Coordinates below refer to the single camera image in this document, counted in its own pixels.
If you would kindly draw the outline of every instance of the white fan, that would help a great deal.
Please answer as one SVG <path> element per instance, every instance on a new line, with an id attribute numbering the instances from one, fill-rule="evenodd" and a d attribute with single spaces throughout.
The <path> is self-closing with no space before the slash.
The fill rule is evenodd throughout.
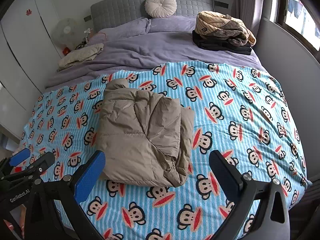
<path id="1" fill-rule="evenodd" d="M 81 28 L 74 19 L 65 18 L 52 30 L 51 37 L 53 42 L 73 50 L 81 41 Z"/>

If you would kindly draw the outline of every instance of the pillow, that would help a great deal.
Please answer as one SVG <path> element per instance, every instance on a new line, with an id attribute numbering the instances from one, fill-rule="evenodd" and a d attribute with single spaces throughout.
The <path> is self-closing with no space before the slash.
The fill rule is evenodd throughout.
<path id="1" fill-rule="evenodd" d="M 148 18 L 141 17 L 114 28 L 102 29 L 89 40 L 88 45 L 147 34 L 150 24 Z"/>
<path id="2" fill-rule="evenodd" d="M 158 32 L 192 32 L 196 26 L 196 17 L 171 16 L 150 19 L 149 33 Z"/>
<path id="3" fill-rule="evenodd" d="M 144 7 L 152 18 L 164 18 L 175 13 L 177 2 L 176 0 L 146 0 Z"/>

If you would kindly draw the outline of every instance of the monkey print blanket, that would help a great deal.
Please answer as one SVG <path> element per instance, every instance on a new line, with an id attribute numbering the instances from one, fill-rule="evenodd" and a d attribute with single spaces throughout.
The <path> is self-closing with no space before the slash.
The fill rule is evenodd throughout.
<path id="1" fill-rule="evenodd" d="M 212 150 L 255 180 L 280 180 L 288 207 L 307 184 L 299 133 L 276 79 L 266 72 L 200 61 L 166 63 L 147 72 L 119 71 L 63 87 L 38 99 L 24 127 L 21 147 L 30 165 L 47 151 L 55 164 L 44 181 L 73 174 L 95 152 L 105 85 L 127 78 L 129 86 L 179 98 L 195 111 L 194 136 L 185 185 L 138 187 L 99 179 L 81 206 L 105 239 L 209 240 L 234 206 L 208 164 Z M 248 232 L 255 201 L 238 237 Z M 63 223 L 71 227 L 59 202 Z"/>

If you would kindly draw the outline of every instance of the folded jacket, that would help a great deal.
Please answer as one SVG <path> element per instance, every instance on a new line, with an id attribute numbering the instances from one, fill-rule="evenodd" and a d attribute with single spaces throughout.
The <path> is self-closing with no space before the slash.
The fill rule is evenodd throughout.
<path id="1" fill-rule="evenodd" d="M 193 123 L 194 112 L 179 99 L 128 88 L 126 79 L 112 80 L 104 90 L 97 133 L 106 177 L 140 186 L 183 185 Z"/>
<path id="2" fill-rule="evenodd" d="M 196 33 L 225 39 L 234 46 L 243 46 L 249 42 L 252 46 L 256 38 L 243 21 L 218 12 L 202 11 L 196 19 Z"/>
<path id="3" fill-rule="evenodd" d="M 98 43 L 82 49 L 73 50 L 58 61 L 58 70 L 66 69 L 82 61 L 94 60 L 94 58 L 103 51 L 103 46 L 103 43 Z"/>
<path id="4" fill-rule="evenodd" d="M 203 39 L 195 31 L 192 32 L 192 39 L 193 39 L 193 42 L 201 49 L 214 50 L 214 51 L 226 50 L 226 51 L 243 54 L 243 55 L 250 55 L 252 51 L 251 45 L 249 42 L 247 42 L 247 44 L 244 46 L 234 46 L 226 40 L 220 40 L 214 37 L 206 37 L 206 39 Z"/>

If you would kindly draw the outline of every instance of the window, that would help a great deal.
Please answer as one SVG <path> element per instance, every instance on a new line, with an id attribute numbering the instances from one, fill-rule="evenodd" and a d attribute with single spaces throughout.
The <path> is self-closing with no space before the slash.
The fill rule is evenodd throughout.
<path id="1" fill-rule="evenodd" d="M 300 0 L 279 0 L 277 23 L 317 57 L 320 28 Z"/>

